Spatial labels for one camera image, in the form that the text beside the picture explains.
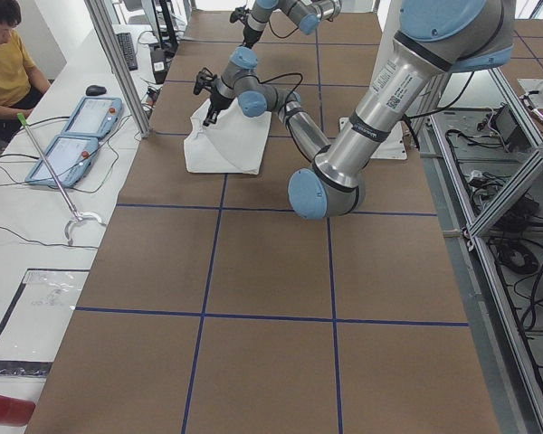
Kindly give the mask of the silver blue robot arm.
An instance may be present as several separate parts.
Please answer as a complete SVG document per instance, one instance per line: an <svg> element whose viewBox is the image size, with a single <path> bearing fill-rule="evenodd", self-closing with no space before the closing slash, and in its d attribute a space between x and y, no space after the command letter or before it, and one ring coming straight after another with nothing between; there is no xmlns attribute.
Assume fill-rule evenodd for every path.
<svg viewBox="0 0 543 434"><path fill-rule="evenodd" d="M513 50L512 1L404 1L399 6L392 53L348 122L329 141L295 91L278 89L256 75L252 48L276 10L310 34L322 21L335 19L341 3L257 1L252 9L235 9L230 20L243 23L243 43L222 74L208 69L197 73L194 93L207 90L210 94L206 127L215 124L219 113L234 101L248 118L264 112L278 115L310 161L310 167L291 176L288 187L291 208L304 219L348 214L363 202L362 169L431 78L500 67Z"/></svg>
<svg viewBox="0 0 543 434"><path fill-rule="evenodd" d="M257 0L252 8L236 7L229 21L243 25L242 46L252 48L260 41L276 11L281 11L295 25L296 31L309 35L317 30L322 21L333 21L341 8L342 4L337 0Z"/></svg>

